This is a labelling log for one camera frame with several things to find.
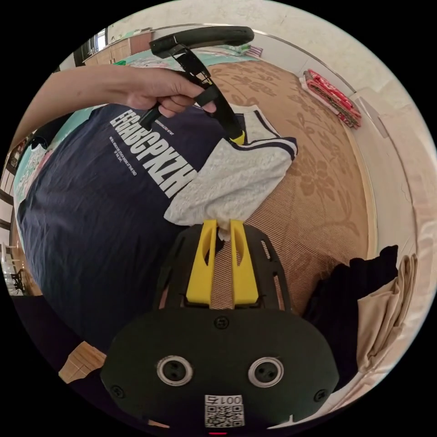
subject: screw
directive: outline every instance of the screw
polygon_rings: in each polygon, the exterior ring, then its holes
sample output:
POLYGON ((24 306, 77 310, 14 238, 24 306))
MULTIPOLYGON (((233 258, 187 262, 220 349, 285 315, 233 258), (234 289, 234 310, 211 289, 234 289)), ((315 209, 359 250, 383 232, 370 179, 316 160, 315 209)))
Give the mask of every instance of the screw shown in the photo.
POLYGON ((321 402, 322 400, 324 400, 326 398, 326 395, 328 394, 328 391, 323 389, 323 390, 319 390, 315 395, 314 395, 314 400, 316 402, 321 402))
POLYGON ((229 320, 227 317, 221 315, 214 320, 214 326, 217 329, 226 329, 229 326, 229 320))
POLYGON ((123 399, 124 398, 124 391, 121 387, 119 386, 112 386, 111 387, 111 393, 115 396, 118 397, 119 399, 123 399))

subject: qr code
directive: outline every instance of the qr code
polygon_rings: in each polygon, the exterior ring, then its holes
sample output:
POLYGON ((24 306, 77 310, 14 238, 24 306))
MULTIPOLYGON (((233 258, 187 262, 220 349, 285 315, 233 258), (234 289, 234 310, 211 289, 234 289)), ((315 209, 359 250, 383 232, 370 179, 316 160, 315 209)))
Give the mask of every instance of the qr code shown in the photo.
POLYGON ((243 405, 205 405, 206 428, 244 426, 243 405))

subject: circular sensor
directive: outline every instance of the circular sensor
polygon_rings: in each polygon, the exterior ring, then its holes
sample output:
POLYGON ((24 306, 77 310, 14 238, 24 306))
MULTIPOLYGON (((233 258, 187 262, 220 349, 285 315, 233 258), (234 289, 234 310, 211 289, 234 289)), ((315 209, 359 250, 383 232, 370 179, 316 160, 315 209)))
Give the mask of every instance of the circular sensor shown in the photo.
POLYGON ((265 356, 252 363, 248 376, 249 381, 256 387, 272 387, 284 376, 284 366, 277 358, 265 356))
POLYGON ((181 356, 170 355, 157 364, 158 377, 169 386, 184 386, 193 377, 191 364, 181 356))

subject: beige cloth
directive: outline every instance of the beige cloth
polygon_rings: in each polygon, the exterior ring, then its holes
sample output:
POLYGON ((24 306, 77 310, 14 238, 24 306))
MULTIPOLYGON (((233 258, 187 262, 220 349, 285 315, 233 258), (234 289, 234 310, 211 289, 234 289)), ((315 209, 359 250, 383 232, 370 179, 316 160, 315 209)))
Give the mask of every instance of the beige cloth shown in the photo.
POLYGON ((381 362, 400 335, 416 282, 417 256, 404 256, 398 276, 358 300, 358 370, 367 373, 381 362))

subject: sticker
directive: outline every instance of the sticker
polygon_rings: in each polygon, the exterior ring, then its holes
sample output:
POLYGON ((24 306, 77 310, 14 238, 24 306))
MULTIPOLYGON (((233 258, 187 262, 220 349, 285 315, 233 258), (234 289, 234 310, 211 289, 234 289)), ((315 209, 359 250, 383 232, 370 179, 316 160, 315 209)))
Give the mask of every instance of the sticker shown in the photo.
POLYGON ((241 395, 205 395, 205 427, 234 428, 244 426, 244 406, 241 395))

